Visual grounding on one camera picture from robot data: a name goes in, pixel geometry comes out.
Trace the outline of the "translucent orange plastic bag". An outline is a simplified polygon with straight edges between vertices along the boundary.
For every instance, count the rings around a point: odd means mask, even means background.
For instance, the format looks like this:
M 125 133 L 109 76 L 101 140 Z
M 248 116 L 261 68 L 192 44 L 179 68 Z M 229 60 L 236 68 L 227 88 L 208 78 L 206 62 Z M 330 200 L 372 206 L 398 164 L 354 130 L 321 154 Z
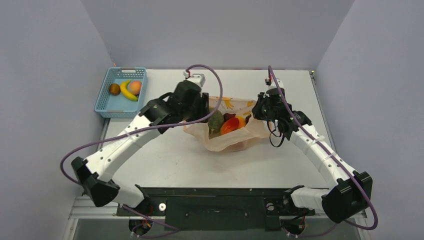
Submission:
M 212 152 L 245 150 L 268 137 L 270 133 L 263 121 L 253 118 L 252 109 L 256 103 L 256 100 L 232 97 L 223 97 L 221 103 L 218 103 L 218 97 L 211 96 L 209 98 L 209 109 L 211 111 L 218 107 L 217 110 L 221 111 L 222 114 L 231 113 L 236 114 L 236 116 L 243 116 L 246 122 L 245 127 L 221 135 L 220 130 L 215 134 L 209 134 L 207 123 L 195 123 L 185 126 L 184 132 L 194 136 L 203 147 Z

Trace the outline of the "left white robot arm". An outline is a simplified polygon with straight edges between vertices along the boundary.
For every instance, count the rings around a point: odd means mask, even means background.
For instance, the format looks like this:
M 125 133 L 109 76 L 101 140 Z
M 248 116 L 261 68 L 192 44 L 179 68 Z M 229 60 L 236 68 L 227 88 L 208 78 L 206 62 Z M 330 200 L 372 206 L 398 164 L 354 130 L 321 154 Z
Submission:
M 129 206 L 136 215 L 149 210 L 141 187 L 123 183 L 114 175 L 141 147 L 169 128 L 208 114 L 209 96 L 202 92 L 205 81 L 204 75 L 195 74 L 179 82 L 174 92 L 150 100 L 120 133 L 121 139 L 71 162 L 78 182 L 96 207 L 115 202 Z

